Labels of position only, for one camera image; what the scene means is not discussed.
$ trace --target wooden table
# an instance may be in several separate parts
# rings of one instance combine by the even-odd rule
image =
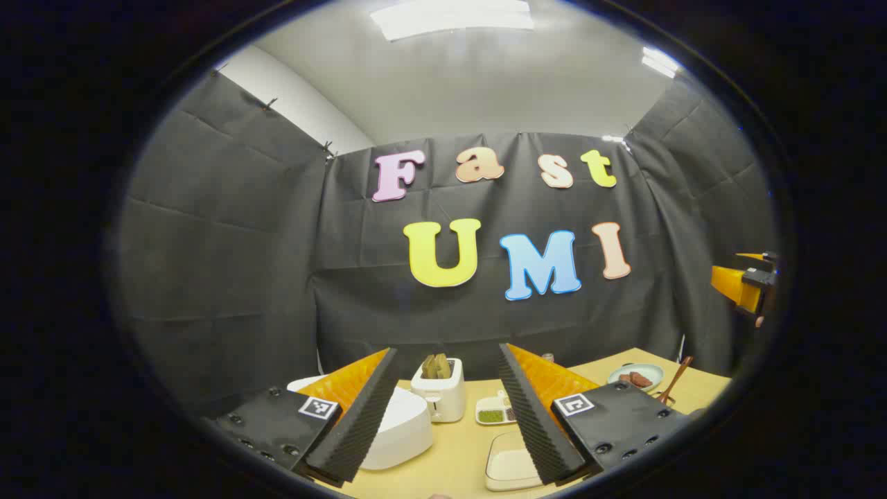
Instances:
[[[664,390],[679,366],[671,360],[632,348],[569,369],[596,384],[604,385],[609,374],[627,362],[656,364],[663,369],[663,381],[653,392]],[[729,382],[728,377],[688,368],[671,391],[675,401],[674,405],[670,405],[684,414],[705,408]],[[397,385],[410,389],[409,380],[402,380]],[[433,494],[448,495],[452,499],[533,499],[578,483],[579,480],[576,480],[560,487],[549,484],[510,492],[492,492],[486,488],[487,455],[493,438],[502,433],[519,431],[517,424],[484,426],[475,421],[475,403],[484,397],[496,395],[499,390],[504,388],[498,379],[465,382],[465,415],[456,423],[432,424],[434,443],[428,450],[387,470],[360,470],[353,483],[346,482],[341,489],[330,488],[358,499],[428,499]]]

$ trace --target black backdrop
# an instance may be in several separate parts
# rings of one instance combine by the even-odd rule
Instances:
[[[467,379],[496,376],[495,344],[575,365],[637,346],[728,375],[737,334],[710,284],[725,254],[774,250],[763,171],[710,96],[678,78],[628,148],[546,133],[474,134],[373,147],[326,160],[320,144],[223,75],[207,76],[147,146],[121,222],[120,271],[137,341],[161,379],[200,408],[395,346],[400,375],[421,358],[461,358]],[[463,184],[456,155],[494,149],[503,177]],[[596,185],[579,156],[596,148],[618,181]],[[376,157],[421,149],[404,199],[370,200]],[[575,184],[553,189],[537,158],[558,154]],[[441,266],[458,260],[455,218],[477,218],[479,264],[456,288],[415,281],[405,225],[435,221]],[[617,222],[632,272],[605,280],[591,227]],[[582,288],[509,302],[498,241],[576,235]]]

